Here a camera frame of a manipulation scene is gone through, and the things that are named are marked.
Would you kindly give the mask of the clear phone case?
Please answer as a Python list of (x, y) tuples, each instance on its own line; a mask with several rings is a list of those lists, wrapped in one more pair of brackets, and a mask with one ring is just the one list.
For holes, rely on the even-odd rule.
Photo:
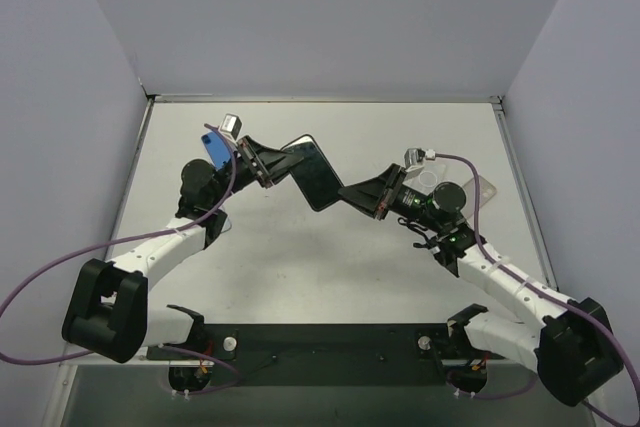
[(497, 188), (482, 175), (478, 176), (478, 183), (475, 183), (475, 178), (472, 177), (462, 186), (462, 189), (466, 195), (464, 209), (469, 211), (475, 208), (476, 199), (479, 199), (477, 204), (482, 208), (497, 195)]
[(421, 194), (430, 194), (445, 180), (447, 166), (436, 160), (426, 160), (407, 169), (403, 185)]

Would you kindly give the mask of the black phone with blue back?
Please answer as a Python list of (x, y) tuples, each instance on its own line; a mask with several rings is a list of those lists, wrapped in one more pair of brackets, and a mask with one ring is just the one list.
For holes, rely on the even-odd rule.
[(201, 136), (201, 142), (217, 171), (229, 170), (235, 160), (236, 145), (217, 129)]

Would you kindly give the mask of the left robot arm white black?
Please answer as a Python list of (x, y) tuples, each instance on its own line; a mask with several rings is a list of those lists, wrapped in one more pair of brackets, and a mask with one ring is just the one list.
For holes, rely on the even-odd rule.
[(158, 344), (169, 344), (187, 359), (202, 352), (202, 315), (176, 305), (152, 313), (151, 290), (218, 239), (227, 220), (221, 207), (229, 196), (253, 182), (270, 188), (304, 160), (249, 136), (228, 152), (220, 167), (204, 159), (183, 167), (178, 208), (162, 231), (122, 255), (81, 267), (62, 325), (65, 341), (118, 363)]

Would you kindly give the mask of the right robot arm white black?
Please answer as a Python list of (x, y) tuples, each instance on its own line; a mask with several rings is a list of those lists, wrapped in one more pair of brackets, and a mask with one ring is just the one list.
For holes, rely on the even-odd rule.
[(450, 317), (448, 337), (460, 355), (483, 352), (516, 362), (567, 406), (578, 405), (623, 370), (599, 303), (555, 292), (501, 256), (463, 216), (467, 196), (461, 186), (442, 182), (424, 194), (406, 185), (405, 177), (404, 168), (393, 164), (370, 180), (340, 188), (338, 195), (373, 219), (398, 215), (399, 224), (423, 237), (421, 247), (438, 264), (513, 315), (508, 320), (472, 304)]

